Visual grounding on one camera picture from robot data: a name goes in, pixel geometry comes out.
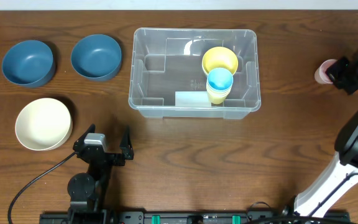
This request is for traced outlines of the yellow cup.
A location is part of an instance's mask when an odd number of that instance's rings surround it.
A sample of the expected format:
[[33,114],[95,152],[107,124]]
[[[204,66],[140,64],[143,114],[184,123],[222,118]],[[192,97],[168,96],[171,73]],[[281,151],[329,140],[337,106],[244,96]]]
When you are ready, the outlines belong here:
[[208,95],[208,100],[215,105],[221,104],[228,94],[231,92],[231,88],[225,90],[217,90],[211,87],[209,84],[206,85],[206,91]]

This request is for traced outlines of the dark blue bowl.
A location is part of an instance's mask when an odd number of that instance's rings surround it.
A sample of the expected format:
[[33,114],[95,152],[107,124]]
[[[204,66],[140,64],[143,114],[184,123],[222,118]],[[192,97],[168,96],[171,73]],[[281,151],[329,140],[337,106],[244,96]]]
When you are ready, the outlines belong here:
[[56,63],[51,48],[38,40],[25,40],[10,48],[2,60],[2,73],[11,83],[27,88],[47,84]]
[[122,49],[114,38],[104,34],[93,34],[76,43],[70,60],[73,69],[82,77],[105,82],[119,73]]

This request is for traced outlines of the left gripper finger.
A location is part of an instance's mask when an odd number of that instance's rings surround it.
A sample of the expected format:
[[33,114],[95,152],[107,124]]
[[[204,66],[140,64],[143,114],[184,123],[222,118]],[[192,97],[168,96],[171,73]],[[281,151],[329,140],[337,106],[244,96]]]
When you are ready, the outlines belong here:
[[95,124],[91,124],[89,128],[74,142],[73,150],[80,152],[82,147],[85,145],[85,138],[89,133],[94,133],[96,129]]
[[134,150],[131,143],[130,138],[130,128],[127,126],[126,130],[124,131],[124,135],[119,145],[122,155],[124,156],[125,160],[133,160],[134,159]]

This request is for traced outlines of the cream large bowl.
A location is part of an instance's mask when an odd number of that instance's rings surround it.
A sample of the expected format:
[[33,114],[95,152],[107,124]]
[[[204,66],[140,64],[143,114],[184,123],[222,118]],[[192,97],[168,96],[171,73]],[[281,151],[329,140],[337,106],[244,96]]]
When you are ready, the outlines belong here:
[[71,135],[69,109],[54,98],[40,98],[26,105],[15,123],[17,140],[33,151],[49,151],[64,144]]

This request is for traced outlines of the yellow small bowl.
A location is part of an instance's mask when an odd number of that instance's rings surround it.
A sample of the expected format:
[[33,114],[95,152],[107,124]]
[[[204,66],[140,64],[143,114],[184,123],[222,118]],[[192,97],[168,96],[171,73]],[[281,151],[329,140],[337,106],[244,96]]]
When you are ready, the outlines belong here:
[[239,61],[236,54],[226,47],[213,47],[209,49],[203,55],[201,61],[201,67],[206,76],[215,68],[225,68],[234,75],[238,66]]

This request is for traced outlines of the pink cup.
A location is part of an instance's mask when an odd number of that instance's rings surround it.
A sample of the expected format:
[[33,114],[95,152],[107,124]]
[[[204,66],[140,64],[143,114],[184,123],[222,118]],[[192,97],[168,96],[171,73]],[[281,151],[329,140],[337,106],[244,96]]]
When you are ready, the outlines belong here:
[[332,66],[337,60],[336,59],[329,59],[324,61],[315,71],[314,79],[317,83],[325,85],[325,84],[332,84],[332,81],[329,79],[328,75],[326,74],[326,70]]

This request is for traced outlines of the light blue cup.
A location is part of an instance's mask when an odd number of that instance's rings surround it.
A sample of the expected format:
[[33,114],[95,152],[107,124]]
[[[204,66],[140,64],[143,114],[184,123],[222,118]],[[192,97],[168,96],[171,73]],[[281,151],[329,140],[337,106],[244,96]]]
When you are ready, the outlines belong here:
[[233,85],[233,75],[226,68],[214,68],[208,73],[208,85],[217,91],[226,91]]

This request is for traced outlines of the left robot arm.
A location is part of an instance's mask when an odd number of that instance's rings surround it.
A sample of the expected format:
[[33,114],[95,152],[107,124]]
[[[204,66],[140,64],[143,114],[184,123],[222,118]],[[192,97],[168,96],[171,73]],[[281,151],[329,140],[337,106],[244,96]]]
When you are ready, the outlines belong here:
[[108,152],[105,135],[96,133],[95,129],[96,126],[92,124],[73,145],[77,158],[88,164],[85,173],[74,175],[68,183],[70,209],[76,212],[99,211],[103,205],[112,168],[124,166],[127,160],[134,158],[129,128],[124,131],[120,142],[120,153]]

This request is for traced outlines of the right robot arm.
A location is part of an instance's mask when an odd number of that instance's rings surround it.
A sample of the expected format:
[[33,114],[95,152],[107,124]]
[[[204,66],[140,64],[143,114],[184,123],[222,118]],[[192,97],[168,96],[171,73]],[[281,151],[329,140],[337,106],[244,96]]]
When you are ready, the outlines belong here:
[[322,218],[358,183],[358,111],[340,130],[335,154],[323,173],[294,201],[294,213]]

